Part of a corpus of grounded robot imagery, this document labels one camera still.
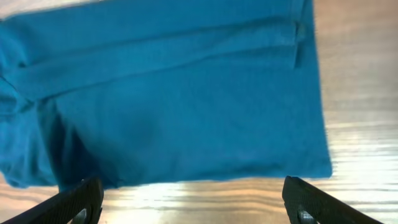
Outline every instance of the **folded cloth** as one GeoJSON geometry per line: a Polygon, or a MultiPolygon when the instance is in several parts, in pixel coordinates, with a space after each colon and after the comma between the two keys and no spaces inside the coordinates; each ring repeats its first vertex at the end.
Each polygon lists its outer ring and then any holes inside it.
{"type": "Polygon", "coordinates": [[[101,1],[0,24],[15,187],[329,177],[312,2],[101,1]]]}

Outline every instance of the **wooden table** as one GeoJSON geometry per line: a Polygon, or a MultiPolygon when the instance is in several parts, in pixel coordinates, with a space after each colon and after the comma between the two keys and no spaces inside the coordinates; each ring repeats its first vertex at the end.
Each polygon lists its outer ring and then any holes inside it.
{"type": "MultiPolygon", "coordinates": [[[[0,16],[76,0],[0,0],[0,16]]],[[[334,174],[318,188],[398,223],[398,1],[315,0],[334,174]]],[[[288,223],[283,180],[154,184],[105,193],[100,223],[288,223]]],[[[55,195],[0,180],[0,221],[55,195]]]]}

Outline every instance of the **teal shirt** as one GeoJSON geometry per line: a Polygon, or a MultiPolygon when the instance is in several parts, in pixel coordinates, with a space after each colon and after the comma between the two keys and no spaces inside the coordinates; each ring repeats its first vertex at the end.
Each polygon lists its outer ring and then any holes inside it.
{"type": "Polygon", "coordinates": [[[312,2],[101,1],[0,23],[15,187],[329,177],[312,2]]]}

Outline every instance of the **wood grain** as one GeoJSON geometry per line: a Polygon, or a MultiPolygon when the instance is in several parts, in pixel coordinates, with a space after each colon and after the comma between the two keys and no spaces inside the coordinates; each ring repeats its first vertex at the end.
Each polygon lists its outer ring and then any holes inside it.
{"type": "MultiPolygon", "coordinates": [[[[0,16],[76,0],[0,0],[0,16]]],[[[312,184],[398,223],[397,0],[315,0],[323,109],[333,160],[312,184]]],[[[283,180],[154,184],[105,193],[100,223],[288,223],[283,180]]],[[[0,180],[0,221],[55,195],[0,180]]]]}

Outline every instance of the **fabric fold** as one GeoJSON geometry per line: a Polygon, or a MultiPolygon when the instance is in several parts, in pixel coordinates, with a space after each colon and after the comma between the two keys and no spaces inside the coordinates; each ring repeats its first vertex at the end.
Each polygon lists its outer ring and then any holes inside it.
{"type": "Polygon", "coordinates": [[[297,31],[296,22],[283,18],[211,27],[55,57],[17,68],[5,73],[4,77],[21,94],[34,101],[130,75],[184,66],[209,57],[237,52],[244,55],[259,49],[267,55],[267,49],[272,47],[285,48],[278,51],[279,57],[270,52],[264,61],[268,60],[270,67],[272,62],[285,62],[291,67],[299,39],[297,31]]]}
{"type": "Polygon", "coordinates": [[[12,16],[0,25],[0,35],[12,37],[16,47],[24,51],[23,64],[29,66],[52,57],[126,41],[153,39],[272,17],[299,21],[297,14],[301,12],[303,2],[101,1],[12,16]]]}

